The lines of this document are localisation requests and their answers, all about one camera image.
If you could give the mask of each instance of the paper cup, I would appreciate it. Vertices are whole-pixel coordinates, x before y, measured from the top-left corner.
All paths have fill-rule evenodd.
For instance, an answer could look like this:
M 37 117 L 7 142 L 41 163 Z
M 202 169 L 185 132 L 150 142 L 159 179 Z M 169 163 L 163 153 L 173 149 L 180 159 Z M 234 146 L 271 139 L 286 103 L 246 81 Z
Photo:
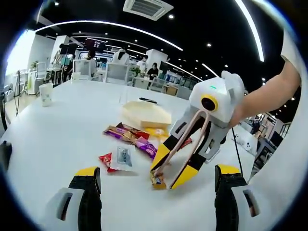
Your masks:
M 73 72 L 72 73 L 72 80 L 79 80 L 81 76 L 81 72 Z
M 48 107 L 51 105 L 52 88 L 53 88 L 52 83 L 45 83 L 40 85 L 39 87 L 39 93 L 43 107 Z

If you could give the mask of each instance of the office floor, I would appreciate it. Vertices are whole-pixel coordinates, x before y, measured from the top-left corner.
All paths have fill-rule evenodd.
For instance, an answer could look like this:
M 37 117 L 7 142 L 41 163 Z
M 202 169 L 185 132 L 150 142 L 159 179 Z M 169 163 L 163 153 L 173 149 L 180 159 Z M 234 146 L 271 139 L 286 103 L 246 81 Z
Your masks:
M 36 95 L 25 95 L 23 94 L 22 97 L 19 98 L 19 107 L 18 107 L 18 113 L 21 113 L 22 110 L 24 110 L 29 104 L 31 104 L 35 99 Z M 16 104 L 18 103 L 18 97 L 15 97 Z M 15 106 L 15 100 L 12 99 L 11 101 L 7 102 L 5 104 L 5 112 L 7 116 L 9 117 L 9 120 L 12 122 L 14 118 L 16 117 L 16 106 Z

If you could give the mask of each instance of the purple snack wrapper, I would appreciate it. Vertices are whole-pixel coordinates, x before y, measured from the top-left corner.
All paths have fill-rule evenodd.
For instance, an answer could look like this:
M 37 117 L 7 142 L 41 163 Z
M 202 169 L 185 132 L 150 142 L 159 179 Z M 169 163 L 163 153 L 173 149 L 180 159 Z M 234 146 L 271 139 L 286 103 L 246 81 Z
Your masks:
M 152 160 L 154 160 L 154 157 L 155 157 L 156 152 L 157 152 L 157 149 L 154 147 L 154 145 L 152 145 L 150 142 L 148 142 L 142 136 L 139 137 L 134 143 L 137 146 L 137 148 L 139 148 L 140 150 L 146 152 L 148 154 L 148 156 Z

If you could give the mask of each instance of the black ceiling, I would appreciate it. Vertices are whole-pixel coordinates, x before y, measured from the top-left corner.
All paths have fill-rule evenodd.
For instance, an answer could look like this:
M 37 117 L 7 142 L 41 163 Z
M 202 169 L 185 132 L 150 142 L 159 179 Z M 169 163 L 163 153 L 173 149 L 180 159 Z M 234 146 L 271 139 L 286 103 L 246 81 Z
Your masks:
M 50 3 L 41 15 L 53 23 L 72 20 L 99 20 L 132 26 L 160 36 L 181 47 L 175 47 L 146 34 L 130 29 L 93 23 L 77 23 L 59 26 L 61 35 L 90 35 L 95 33 L 105 38 L 126 40 L 148 47 L 164 49 L 170 63 L 182 65 L 186 71 L 206 78 L 214 75 L 201 63 L 208 65 L 218 75 L 222 70 L 237 73 L 245 87 L 252 92 L 262 86 L 262 78 L 269 80 L 277 75 L 282 67 L 280 57 L 283 32 L 275 22 L 249 0 L 243 0 L 250 12 L 263 48 L 265 62 L 259 60 L 256 43 L 249 24 L 234 0 L 179 1 L 165 0 L 174 6 L 170 12 L 175 16 L 170 20 L 166 15 L 158 21 L 123 12 L 125 0 L 58 0 L 59 5 Z M 41 23 L 29 23 L 32 29 L 43 27 Z M 55 36 L 53 28 L 38 32 L 41 35 Z M 109 40 L 108 44 L 121 46 L 123 43 Z M 131 46 L 133 50 L 146 52 L 146 49 Z M 295 101 L 289 101 L 287 107 L 273 111 L 272 114 L 283 122 L 293 120 L 297 109 L 300 92 L 295 94 Z

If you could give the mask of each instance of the air conditioning vent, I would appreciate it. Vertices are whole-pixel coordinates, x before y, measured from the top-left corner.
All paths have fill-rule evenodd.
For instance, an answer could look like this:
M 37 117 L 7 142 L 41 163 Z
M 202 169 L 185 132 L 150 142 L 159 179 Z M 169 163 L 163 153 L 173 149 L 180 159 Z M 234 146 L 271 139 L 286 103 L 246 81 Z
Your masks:
M 125 12 L 134 13 L 154 21 L 157 21 L 172 9 L 173 6 L 160 0 L 126 0 L 123 7 Z

